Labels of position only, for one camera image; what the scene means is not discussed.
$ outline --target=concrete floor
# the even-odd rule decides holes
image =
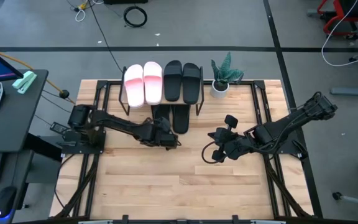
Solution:
[[[77,5],[81,1],[71,2]],[[316,8],[320,0],[270,0],[269,3],[282,47],[307,51],[322,46],[325,41],[323,22],[305,15],[305,11]],[[237,46],[244,48],[232,51],[232,66],[245,70],[244,78],[282,79],[277,55],[272,51],[274,44],[263,1],[150,0],[141,5],[147,11],[149,21],[139,29],[124,27],[120,15],[127,6],[94,7],[110,46],[156,47],[158,44],[161,47],[205,48],[200,51],[158,51],[156,48],[136,51],[135,48],[113,52],[122,67],[150,60],[165,65],[176,59],[203,66],[205,78],[212,78],[210,60],[221,60],[228,48],[213,51],[208,50],[208,46]],[[0,8],[0,47],[23,47],[21,52],[16,49],[6,53],[34,68],[49,70],[49,79],[76,98],[81,79],[120,78],[121,74],[105,51],[34,52],[31,47],[106,46],[90,9],[86,10],[83,22],[75,22],[74,17],[75,12],[63,0],[5,0]],[[130,17],[139,19],[137,14]],[[255,52],[247,47],[266,47],[268,52]],[[358,48],[358,41],[334,38],[328,47],[346,51]],[[346,63],[351,55],[329,53],[327,58],[335,63]],[[324,217],[358,220],[358,205],[337,203],[331,197],[335,191],[358,197],[358,97],[329,94],[331,87],[358,86],[358,63],[348,67],[330,67],[319,53],[284,52],[283,57],[298,105],[314,92],[322,91],[339,107],[334,119],[307,124],[303,130]],[[45,89],[54,91],[50,86]],[[49,98],[68,110],[72,107],[66,101]],[[36,114],[50,123],[62,124],[69,116],[43,99]],[[42,136],[55,134],[37,118],[34,118],[30,131]],[[32,207],[18,211],[15,222],[47,218],[53,188],[53,181],[51,184],[30,185],[25,202]]]

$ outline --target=white slipper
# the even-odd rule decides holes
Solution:
[[[145,98],[149,105],[159,105],[162,98],[162,68],[156,62],[144,65]]]
[[[130,66],[124,75],[124,85],[127,92],[128,105],[140,108],[144,104],[143,68],[141,65]]]

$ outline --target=red chair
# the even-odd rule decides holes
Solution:
[[[327,0],[322,1],[317,8],[317,14],[320,15],[320,19],[326,21],[326,25],[323,29],[326,34],[331,33],[336,24],[345,17],[356,1],[357,0],[334,0],[334,12],[322,11],[321,8],[327,3]],[[358,22],[358,2],[332,35],[343,35],[346,36],[347,39],[357,40],[358,26],[356,22]]]

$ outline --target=wooden table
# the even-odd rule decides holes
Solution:
[[[93,104],[97,80],[82,80],[77,104]],[[280,80],[265,80],[272,119],[288,114]],[[271,219],[270,195],[264,162],[258,153],[247,154],[237,161],[226,159],[223,164],[209,165],[202,161],[201,150],[211,139],[207,133],[224,127],[227,114],[239,120],[237,131],[244,132],[256,125],[252,94],[249,86],[230,86],[225,99],[215,99],[205,86],[205,101],[196,116],[191,107],[190,128],[181,134],[182,146],[166,151],[161,147],[141,146],[132,136],[106,129],[105,151],[101,155],[91,211],[92,219],[131,220],[205,219],[229,220]],[[141,123],[151,117],[150,106],[131,110],[125,115],[118,102],[119,86],[114,85],[109,95],[108,113]],[[211,158],[210,147],[206,157]],[[72,196],[78,185],[82,155],[74,156],[61,169],[57,194],[63,203]],[[311,202],[301,162],[289,155],[281,155],[285,183],[297,202],[312,214]],[[84,213],[85,190],[80,215]],[[283,215],[281,196],[276,189],[280,214]],[[54,198],[50,215],[61,206]]]

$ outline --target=slide sandal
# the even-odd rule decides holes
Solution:
[[[128,105],[131,108],[140,108],[144,103],[143,68],[141,65],[130,66],[124,75],[125,91]]]
[[[162,68],[155,62],[147,62],[143,68],[143,81],[146,102],[158,105],[162,97]]]
[[[178,60],[173,60],[165,66],[164,94],[166,100],[179,100],[182,75],[181,63]]]
[[[159,119],[159,118],[163,117],[169,121],[169,113],[170,112],[171,112],[171,105],[152,106],[153,119]]]
[[[185,134],[189,130],[190,105],[172,105],[173,131]]]
[[[186,63],[183,66],[183,101],[193,105],[200,95],[201,72],[197,65]]]

